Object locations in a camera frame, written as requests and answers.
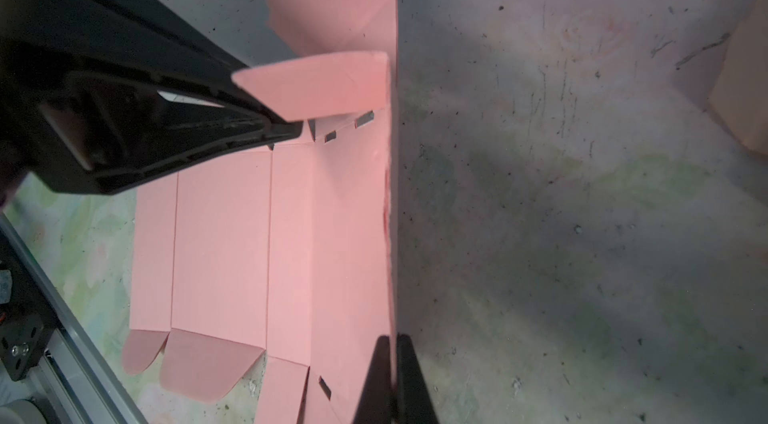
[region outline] unfolded pink box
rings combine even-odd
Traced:
[[[233,81],[302,135],[139,188],[126,372],[164,348],[160,384],[212,402],[266,350],[256,422],[295,424],[305,395],[307,424],[352,420],[395,342],[396,3],[267,0],[302,57]]]

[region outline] table surface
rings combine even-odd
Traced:
[[[160,0],[249,64],[264,0]],[[444,423],[762,422],[768,167],[706,105],[754,0],[400,0],[398,328]],[[688,61],[687,56],[698,53]],[[120,368],[135,192],[7,211],[149,422],[251,422]]]

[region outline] brown cardboard object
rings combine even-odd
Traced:
[[[744,147],[768,155],[768,0],[730,38],[710,104]]]

